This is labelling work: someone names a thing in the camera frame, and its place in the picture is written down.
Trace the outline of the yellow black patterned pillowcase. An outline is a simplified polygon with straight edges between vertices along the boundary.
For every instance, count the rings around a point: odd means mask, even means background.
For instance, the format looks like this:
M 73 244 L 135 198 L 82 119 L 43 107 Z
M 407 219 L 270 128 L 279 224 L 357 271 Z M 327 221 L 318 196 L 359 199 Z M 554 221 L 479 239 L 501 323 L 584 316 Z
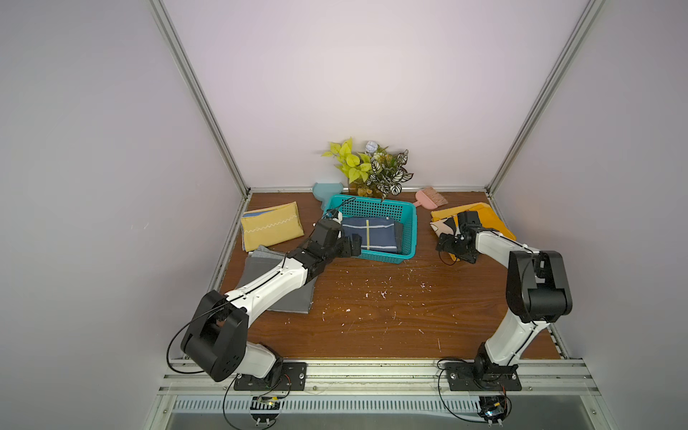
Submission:
M 482 223 L 483 229 L 478 232 L 476 241 L 478 255 L 487 255 L 507 267 L 510 252 L 527 250 L 527 247 L 517 241 L 516 236 L 507 229 L 488 204 L 467 204 L 442 211 L 432 211 L 431 228 L 435 231 L 435 222 L 450 218 L 463 211 L 476 211 Z

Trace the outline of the mustard zigzag pillowcase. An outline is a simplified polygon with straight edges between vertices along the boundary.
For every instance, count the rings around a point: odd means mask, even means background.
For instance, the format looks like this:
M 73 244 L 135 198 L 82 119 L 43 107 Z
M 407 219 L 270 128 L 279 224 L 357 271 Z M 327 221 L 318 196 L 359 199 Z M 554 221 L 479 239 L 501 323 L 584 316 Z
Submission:
M 247 211 L 241 218 L 242 247 L 252 252 L 304 236 L 296 202 Z

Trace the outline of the navy striped pillowcase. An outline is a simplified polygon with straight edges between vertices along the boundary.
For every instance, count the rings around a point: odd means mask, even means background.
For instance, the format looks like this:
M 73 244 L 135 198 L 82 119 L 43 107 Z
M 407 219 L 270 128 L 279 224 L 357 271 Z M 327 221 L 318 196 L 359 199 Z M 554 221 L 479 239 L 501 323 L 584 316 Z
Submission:
M 360 236 L 363 250 L 396 254 L 394 222 L 386 217 L 352 217 L 343 219 L 341 225 L 346 236 Z

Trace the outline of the dark grey checked pillowcase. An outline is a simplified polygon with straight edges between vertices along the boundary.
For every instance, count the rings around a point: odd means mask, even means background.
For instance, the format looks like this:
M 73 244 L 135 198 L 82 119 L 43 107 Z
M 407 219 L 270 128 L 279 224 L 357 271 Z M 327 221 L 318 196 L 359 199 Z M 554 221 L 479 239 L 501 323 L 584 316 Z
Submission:
M 404 226 L 401 222 L 398 222 L 397 220 L 394 222 L 394 240 L 395 240 L 395 245 L 396 245 L 396 254 L 402 254 L 403 253 L 403 233 Z

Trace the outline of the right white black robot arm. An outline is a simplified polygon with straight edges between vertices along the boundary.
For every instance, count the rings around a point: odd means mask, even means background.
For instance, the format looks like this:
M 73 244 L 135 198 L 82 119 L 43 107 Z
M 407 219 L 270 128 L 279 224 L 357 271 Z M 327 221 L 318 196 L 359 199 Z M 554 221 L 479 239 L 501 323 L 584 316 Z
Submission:
M 434 221 L 431 228 L 438 236 L 438 252 L 471 264 L 485 255 L 507 269 L 508 310 L 494 334 L 480 345 L 472 374 L 476 379 L 512 376 L 539 333 L 573 310 L 562 254 L 537 250 L 485 227 L 476 211 Z

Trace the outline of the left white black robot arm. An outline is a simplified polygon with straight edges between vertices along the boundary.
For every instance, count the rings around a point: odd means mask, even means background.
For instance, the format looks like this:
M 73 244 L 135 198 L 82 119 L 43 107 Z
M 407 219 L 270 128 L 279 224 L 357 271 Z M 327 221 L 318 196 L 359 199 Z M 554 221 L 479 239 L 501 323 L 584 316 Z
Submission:
M 265 274 L 225 294 L 205 294 L 186 327 L 182 351 L 217 383 L 241 374 L 274 387 L 281 379 L 283 358 L 250 342 L 250 327 L 283 297 L 320 276 L 335 259 L 359 256 L 361 250 L 360 235 L 347 236 L 338 220 L 319 220 L 309 238 Z

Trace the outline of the teal plastic basket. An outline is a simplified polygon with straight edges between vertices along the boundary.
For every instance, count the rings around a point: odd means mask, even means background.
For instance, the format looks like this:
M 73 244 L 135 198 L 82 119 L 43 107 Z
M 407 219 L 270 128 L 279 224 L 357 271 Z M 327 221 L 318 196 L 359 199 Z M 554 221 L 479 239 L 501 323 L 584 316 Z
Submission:
M 417 210 L 410 202 L 335 195 L 323 204 L 324 215 L 341 219 L 344 235 L 361 238 L 361 259 L 403 263 L 417 247 Z

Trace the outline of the teal dustpan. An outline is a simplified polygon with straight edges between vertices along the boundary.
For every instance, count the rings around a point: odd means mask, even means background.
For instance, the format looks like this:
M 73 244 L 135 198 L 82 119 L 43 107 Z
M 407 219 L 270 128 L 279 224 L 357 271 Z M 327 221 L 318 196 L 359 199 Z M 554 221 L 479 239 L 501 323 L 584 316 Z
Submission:
M 313 196 L 320 202 L 323 211 L 329 208 L 331 198 L 341 195 L 343 191 L 342 183 L 316 183 L 312 189 Z

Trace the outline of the pink hand brush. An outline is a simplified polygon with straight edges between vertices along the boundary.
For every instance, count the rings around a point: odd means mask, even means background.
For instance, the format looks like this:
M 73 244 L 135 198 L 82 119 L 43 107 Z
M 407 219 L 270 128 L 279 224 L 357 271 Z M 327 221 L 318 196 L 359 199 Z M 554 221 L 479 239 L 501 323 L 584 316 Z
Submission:
M 433 187 L 422 188 L 415 193 L 415 207 L 422 207 L 428 211 L 434 211 L 448 204 L 448 200 Z

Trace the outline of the artificial green plant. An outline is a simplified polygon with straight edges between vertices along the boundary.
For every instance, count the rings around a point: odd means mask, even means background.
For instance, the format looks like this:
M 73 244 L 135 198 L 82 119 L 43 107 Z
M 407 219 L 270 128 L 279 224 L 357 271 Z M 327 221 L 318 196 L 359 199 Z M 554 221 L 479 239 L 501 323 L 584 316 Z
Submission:
M 335 168 L 346 177 L 353 193 L 361 197 L 385 200 L 399 195 L 403 185 L 410 182 L 414 174 L 407 169 L 409 152 L 389 152 L 378 143 L 369 142 L 364 150 L 355 150 L 354 139 L 330 142 L 321 154 L 332 159 Z

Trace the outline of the right circuit board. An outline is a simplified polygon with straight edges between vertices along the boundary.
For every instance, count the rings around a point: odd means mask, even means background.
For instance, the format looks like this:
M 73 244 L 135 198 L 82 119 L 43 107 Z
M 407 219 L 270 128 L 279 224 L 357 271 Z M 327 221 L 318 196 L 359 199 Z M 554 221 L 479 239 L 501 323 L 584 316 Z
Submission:
M 506 396 L 480 396 L 478 399 L 478 416 L 489 426 L 503 426 L 503 421 L 510 413 L 510 401 Z

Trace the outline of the circuit board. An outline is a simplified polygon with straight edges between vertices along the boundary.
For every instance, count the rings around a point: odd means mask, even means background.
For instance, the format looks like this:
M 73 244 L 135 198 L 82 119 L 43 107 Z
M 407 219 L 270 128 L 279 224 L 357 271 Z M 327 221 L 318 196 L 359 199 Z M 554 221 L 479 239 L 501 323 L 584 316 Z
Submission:
M 503 426 L 503 421 L 510 413 L 510 401 L 506 396 L 480 396 L 478 399 L 478 416 L 489 426 Z
M 282 401 L 277 396 L 256 396 L 252 399 L 249 413 L 256 429 L 270 429 L 276 424 Z

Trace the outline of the left circuit board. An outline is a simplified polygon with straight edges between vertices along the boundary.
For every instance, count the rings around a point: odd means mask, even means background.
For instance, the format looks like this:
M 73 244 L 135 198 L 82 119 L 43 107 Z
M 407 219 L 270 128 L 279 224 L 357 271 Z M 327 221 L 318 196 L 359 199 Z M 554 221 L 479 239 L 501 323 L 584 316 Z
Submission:
M 282 401 L 277 396 L 256 396 L 252 399 L 249 413 L 256 429 L 270 429 L 276 424 Z

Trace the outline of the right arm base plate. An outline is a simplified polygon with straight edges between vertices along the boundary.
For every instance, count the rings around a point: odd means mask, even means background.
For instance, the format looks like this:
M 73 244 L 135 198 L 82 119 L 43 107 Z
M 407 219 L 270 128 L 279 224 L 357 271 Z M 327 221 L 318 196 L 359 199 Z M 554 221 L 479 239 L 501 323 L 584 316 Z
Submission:
M 521 380 L 517 365 L 486 365 L 461 361 L 442 364 L 451 392 L 520 392 Z

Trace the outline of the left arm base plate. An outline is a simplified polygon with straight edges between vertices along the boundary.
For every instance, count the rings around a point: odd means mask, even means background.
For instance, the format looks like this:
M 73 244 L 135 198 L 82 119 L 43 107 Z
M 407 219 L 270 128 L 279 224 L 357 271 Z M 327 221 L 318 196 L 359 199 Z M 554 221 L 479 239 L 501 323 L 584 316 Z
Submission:
M 240 374 L 234 389 L 239 392 L 303 392 L 306 389 L 307 369 L 306 362 L 281 362 L 265 378 Z

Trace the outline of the aluminium front rail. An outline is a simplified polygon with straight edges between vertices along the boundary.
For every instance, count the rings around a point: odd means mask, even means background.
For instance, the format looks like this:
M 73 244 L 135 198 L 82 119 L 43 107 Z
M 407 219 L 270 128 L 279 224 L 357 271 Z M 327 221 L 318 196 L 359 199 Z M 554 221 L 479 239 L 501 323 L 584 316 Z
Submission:
M 431 359 L 311 359 L 299 395 L 434 395 L 449 390 Z M 581 359 L 530 360 L 519 363 L 519 395 L 598 395 L 598 386 Z M 206 374 L 168 371 L 157 394 L 222 394 L 229 382 Z

